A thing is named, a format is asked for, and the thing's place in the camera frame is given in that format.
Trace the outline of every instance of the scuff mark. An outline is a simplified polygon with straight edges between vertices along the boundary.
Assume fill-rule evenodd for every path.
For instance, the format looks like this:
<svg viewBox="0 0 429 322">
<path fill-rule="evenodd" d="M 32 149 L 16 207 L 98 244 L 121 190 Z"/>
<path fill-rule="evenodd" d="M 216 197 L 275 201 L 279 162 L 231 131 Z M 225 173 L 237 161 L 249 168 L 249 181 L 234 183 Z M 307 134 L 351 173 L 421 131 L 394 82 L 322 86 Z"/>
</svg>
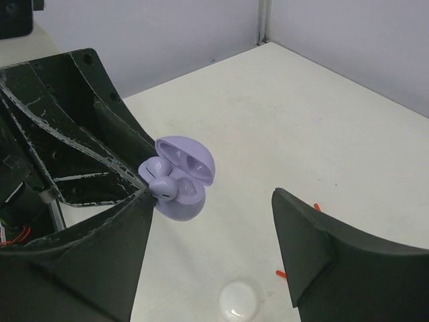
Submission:
<svg viewBox="0 0 429 322">
<path fill-rule="evenodd" d="M 54 178 L 55 182 L 61 182 L 61 181 L 70 181 L 70 180 L 77 180 L 77 179 L 84 179 L 84 178 L 94 178 L 96 176 L 106 176 L 110 172 L 98 172 L 98 173 L 89 173 L 89 174 L 77 174 L 75 176 L 63 176 L 61 178 Z"/>
<path fill-rule="evenodd" d="M 38 99 L 35 99 L 32 102 L 27 103 L 27 106 L 33 105 L 34 103 L 37 103 L 38 101 L 40 101 L 42 98 L 39 97 Z"/>
<path fill-rule="evenodd" d="M 127 189 L 120 183 L 118 183 L 118 186 L 120 186 L 125 192 L 127 192 Z"/>
</svg>

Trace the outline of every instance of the lavender case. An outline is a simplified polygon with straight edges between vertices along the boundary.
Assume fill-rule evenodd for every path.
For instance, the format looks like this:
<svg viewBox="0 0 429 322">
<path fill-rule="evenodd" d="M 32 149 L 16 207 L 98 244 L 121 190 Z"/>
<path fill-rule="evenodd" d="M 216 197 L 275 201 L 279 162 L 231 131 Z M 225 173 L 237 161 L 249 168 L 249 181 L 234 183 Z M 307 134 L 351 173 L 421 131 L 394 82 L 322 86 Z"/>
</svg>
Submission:
<svg viewBox="0 0 429 322">
<path fill-rule="evenodd" d="M 206 189 L 215 179 L 215 160 L 200 142 L 182 136 L 168 136 L 155 141 L 159 156 L 172 163 L 169 174 L 178 182 L 178 194 L 171 201 L 159 200 L 156 209 L 165 216 L 185 221 L 197 216 L 206 201 Z M 146 162 L 139 167 L 140 176 L 148 183 L 154 177 L 147 171 Z"/>
</svg>

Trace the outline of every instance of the white table surface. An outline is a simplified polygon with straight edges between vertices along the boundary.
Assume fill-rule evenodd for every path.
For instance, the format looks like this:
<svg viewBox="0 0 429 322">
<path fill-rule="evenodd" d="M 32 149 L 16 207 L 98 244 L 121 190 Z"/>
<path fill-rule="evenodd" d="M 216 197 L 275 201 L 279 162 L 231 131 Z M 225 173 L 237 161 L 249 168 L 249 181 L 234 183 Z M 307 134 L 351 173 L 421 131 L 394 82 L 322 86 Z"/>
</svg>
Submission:
<svg viewBox="0 0 429 322">
<path fill-rule="evenodd" d="M 276 187 L 429 248 L 429 119 L 297 54 L 267 44 L 125 102 L 153 138 L 189 136 L 217 163 L 197 218 L 155 211 L 132 321 L 222 321 L 218 294 L 240 278 L 260 286 L 255 321 L 299 321 L 275 275 Z M 64 207 L 64 216 L 71 225 L 99 211 Z"/>
</svg>

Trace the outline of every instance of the open case lid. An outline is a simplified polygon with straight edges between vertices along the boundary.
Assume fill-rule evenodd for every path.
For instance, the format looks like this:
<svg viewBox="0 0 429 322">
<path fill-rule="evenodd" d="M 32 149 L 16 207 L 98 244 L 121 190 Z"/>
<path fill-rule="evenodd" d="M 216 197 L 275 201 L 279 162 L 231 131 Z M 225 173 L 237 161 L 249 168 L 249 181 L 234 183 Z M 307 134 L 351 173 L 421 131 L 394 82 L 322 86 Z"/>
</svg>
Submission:
<svg viewBox="0 0 429 322">
<path fill-rule="evenodd" d="M 174 166 L 193 176 L 204 186 L 215 179 L 215 160 L 210 151 L 191 138 L 167 136 L 155 142 L 159 156 L 167 158 Z"/>
</svg>

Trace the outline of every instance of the white wall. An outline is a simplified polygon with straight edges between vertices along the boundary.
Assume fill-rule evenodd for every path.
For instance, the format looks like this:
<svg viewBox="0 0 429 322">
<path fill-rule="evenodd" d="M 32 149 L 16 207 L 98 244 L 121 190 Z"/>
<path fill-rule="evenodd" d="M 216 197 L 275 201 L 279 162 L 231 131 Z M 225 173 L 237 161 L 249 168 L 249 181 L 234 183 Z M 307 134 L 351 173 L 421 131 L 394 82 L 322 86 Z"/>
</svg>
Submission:
<svg viewBox="0 0 429 322">
<path fill-rule="evenodd" d="M 258 0 L 46 0 L 36 21 L 61 51 L 94 48 L 121 96 L 256 44 Z"/>
<path fill-rule="evenodd" d="M 274 42 L 429 117 L 429 1 L 272 1 Z"/>
</svg>

